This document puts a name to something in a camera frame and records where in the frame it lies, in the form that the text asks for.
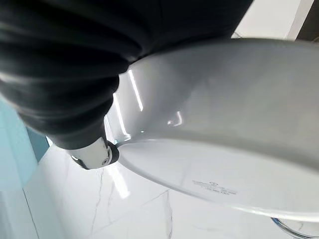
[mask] black corrugated hose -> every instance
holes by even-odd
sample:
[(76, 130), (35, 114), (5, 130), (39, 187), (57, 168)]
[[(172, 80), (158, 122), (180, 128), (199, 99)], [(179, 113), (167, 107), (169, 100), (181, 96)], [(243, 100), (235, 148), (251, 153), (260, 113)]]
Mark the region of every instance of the black corrugated hose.
[(154, 52), (230, 37), (251, 0), (1, 0), (0, 94), (65, 149), (100, 137), (119, 74)]

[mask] gray vein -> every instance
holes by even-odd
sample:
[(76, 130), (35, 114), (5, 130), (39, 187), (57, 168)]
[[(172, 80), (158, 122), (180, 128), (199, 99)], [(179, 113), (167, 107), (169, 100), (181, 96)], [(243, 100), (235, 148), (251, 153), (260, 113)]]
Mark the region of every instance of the gray vein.
[(300, 227), (298, 229), (298, 231), (300, 232), (300, 230), (304, 227), (304, 223), (303, 222), (299, 222), (300, 223)]
[[(159, 198), (160, 196), (162, 196), (164, 193), (167, 193), (168, 191), (169, 191), (169, 189), (167, 189), (166, 191), (162, 192), (161, 194), (159, 194), (158, 196), (154, 197), (153, 199), (151, 199), (151, 200), (149, 200), (149, 201), (143, 203), (141, 206), (139, 206), (139, 208), (141, 208), (141, 207), (143, 207), (144, 205), (146, 205), (146, 204), (148, 204), (148, 203), (154, 201), (156, 198)], [(105, 229), (105, 228), (107, 228), (107, 227), (109, 227), (110, 225), (112, 225), (112, 224), (114, 224), (115, 222), (117, 222), (118, 220), (120, 220), (120, 219), (122, 219), (122, 218), (124, 218), (124, 217), (126, 217), (126, 216), (128, 216), (128, 215), (130, 215), (131, 213), (132, 213), (132, 212), (125, 213), (123, 216), (121, 216), (121, 217), (115, 219), (114, 221), (112, 221), (112, 223), (110, 223), (110, 224), (108, 224), (108, 225), (106, 225), (106, 226), (104, 226), (104, 227), (101, 227), (100, 229), (96, 230), (94, 233), (92, 233), (92, 235), (95, 234), (95, 233), (100, 232), (101, 230), (103, 230), (103, 229)]]
[(111, 205), (111, 200), (113, 199), (114, 188), (115, 188), (115, 184), (114, 184), (114, 181), (112, 181), (111, 192), (110, 192), (110, 195), (109, 195), (109, 198), (108, 198), (108, 207), (107, 207), (107, 216), (108, 216), (108, 219), (109, 219), (109, 224), (112, 223), (111, 215), (110, 215), (110, 205)]
[(166, 216), (166, 235), (167, 239), (171, 239), (173, 233), (173, 210), (169, 201), (169, 191), (166, 192), (165, 198), (165, 216)]
[(97, 203), (95, 205), (95, 213), (94, 213), (93, 222), (92, 222), (92, 226), (91, 226), (91, 234), (93, 233), (95, 219), (96, 219), (96, 214), (97, 214), (100, 202), (101, 202), (101, 192), (102, 192), (102, 186), (103, 186), (103, 175), (104, 175), (104, 168), (102, 168), (101, 175), (100, 175), (99, 199), (98, 199), (98, 201), (97, 201)]
[(300, 227), (297, 231), (300, 232), (300, 230), (304, 227), (304, 222), (298, 222), (298, 223), (300, 224)]

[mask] light blue wall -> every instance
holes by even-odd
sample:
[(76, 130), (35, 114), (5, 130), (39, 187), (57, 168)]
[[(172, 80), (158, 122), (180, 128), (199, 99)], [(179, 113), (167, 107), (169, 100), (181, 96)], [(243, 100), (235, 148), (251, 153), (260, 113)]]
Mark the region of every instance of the light blue wall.
[(37, 160), (22, 120), (4, 102), (0, 102), (0, 127), (0, 190), (21, 188), (37, 168)]

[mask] wall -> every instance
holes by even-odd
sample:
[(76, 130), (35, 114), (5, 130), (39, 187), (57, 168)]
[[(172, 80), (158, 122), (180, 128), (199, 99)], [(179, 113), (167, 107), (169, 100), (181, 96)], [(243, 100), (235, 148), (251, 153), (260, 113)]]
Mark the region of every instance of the wall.
[[(63, 238), (54, 237), (60, 231), (55, 227), (54, 212), (50, 201), (45, 197), (46, 186), (36, 169), (37, 160), (24, 124), (11, 107), (0, 102), (1, 239), (39, 239), (39, 235), (43, 239)], [(22, 187), (30, 182), (32, 190), (30, 187), (27, 191), (23, 190)], [(27, 198), (37, 198), (31, 200), (37, 205), (30, 205)], [(41, 218), (33, 218), (31, 206), (41, 210)]]
[(314, 0), (255, 0), (236, 32), (245, 37), (294, 40)]

